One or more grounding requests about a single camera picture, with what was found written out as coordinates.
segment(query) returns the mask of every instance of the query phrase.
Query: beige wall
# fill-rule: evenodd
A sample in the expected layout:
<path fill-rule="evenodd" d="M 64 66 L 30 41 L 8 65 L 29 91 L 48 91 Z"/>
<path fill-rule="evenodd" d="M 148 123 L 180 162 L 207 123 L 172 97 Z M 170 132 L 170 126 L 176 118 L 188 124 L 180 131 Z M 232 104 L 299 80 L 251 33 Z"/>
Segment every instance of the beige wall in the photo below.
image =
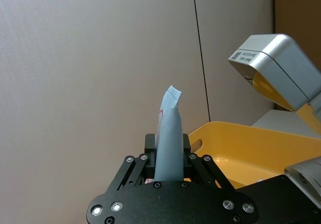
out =
<path fill-rule="evenodd" d="M 252 18 L 237 24 L 228 16 L 241 14 L 225 4 L 243 0 L 222 1 L 197 3 L 211 114 L 249 123 L 270 105 L 226 58 L 249 34 L 270 30 L 270 8 L 264 3 L 262 20 L 245 11 Z M 244 7 L 257 9 L 257 1 Z M 86 223 L 89 202 L 123 157 L 143 151 L 170 84 L 183 91 L 185 132 L 208 121 L 193 0 L 0 0 L 0 7 L 1 222 Z"/>
<path fill-rule="evenodd" d="M 273 33 L 273 0 L 196 0 L 212 121 L 250 125 L 273 107 L 228 63 L 253 34 Z"/>

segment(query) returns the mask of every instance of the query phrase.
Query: yellow tray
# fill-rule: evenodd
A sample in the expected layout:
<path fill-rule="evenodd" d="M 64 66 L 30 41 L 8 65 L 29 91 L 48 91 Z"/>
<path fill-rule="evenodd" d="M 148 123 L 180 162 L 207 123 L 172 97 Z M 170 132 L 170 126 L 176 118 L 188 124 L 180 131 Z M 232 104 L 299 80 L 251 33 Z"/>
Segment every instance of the yellow tray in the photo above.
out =
<path fill-rule="evenodd" d="M 321 155 L 319 139 L 224 122 L 209 122 L 189 138 L 192 152 L 211 155 L 235 188 Z"/>

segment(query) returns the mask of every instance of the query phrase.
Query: package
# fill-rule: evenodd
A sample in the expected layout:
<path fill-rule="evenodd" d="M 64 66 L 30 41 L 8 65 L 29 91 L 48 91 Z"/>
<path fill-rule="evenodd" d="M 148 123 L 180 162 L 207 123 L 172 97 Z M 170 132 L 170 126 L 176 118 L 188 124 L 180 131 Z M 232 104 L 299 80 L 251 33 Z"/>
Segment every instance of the package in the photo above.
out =
<path fill-rule="evenodd" d="M 184 149 L 182 120 L 178 109 L 181 92 L 170 86 L 163 97 L 155 136 L 157 181 L 183 180 Z"/>

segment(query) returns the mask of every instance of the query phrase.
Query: black metal plate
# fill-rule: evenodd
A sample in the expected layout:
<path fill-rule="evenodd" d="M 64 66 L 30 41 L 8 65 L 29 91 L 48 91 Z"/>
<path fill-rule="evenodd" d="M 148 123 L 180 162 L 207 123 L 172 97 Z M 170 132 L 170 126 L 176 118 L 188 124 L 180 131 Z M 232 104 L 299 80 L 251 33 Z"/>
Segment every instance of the black metal plate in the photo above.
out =
<path fill-rule="evenodd" d="M 285 175 L 237 191 L 253 199 L 260 224 L 321 223 L 320 211 Z"/>
<path fill-rule="evenodd" d="M 258 212 L 246 213 L 243 203 L 253 201 L 243 193 L 229 191 L 201 184 L 187 182 L 182 187 L 180 181 L 162 182 L 161 188 L 153 184 L 143 184 L 134 188 L 106 192 L 96 197 L 89 205 L 87 220 L 90 224 L 105 224 L 112 216 L 115 224 L 129 223 L 235 223 L 233 216 L 239 215 L 241 223 L 256 223 Z M 233 210 L 226 210 L 222 202 L 228 199 L 234 202 Z M 111 205 L 120 201 L 120 211 L 112 211 Z M 103 211 L 98 216 L 91 214 L 95 205 L 101 205 Z"/>

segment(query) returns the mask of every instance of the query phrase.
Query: brown cardboard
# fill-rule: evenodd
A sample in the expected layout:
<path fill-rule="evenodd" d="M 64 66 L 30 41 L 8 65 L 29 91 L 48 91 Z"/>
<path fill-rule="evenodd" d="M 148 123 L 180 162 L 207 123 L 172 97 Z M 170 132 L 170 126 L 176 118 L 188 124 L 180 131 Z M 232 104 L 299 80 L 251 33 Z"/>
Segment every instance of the brown cardboard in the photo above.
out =
<path fill-rule="evenodd" d="M 275 0 L 275 31 L 293 37 L 321 71 L 321 0 Z"/>

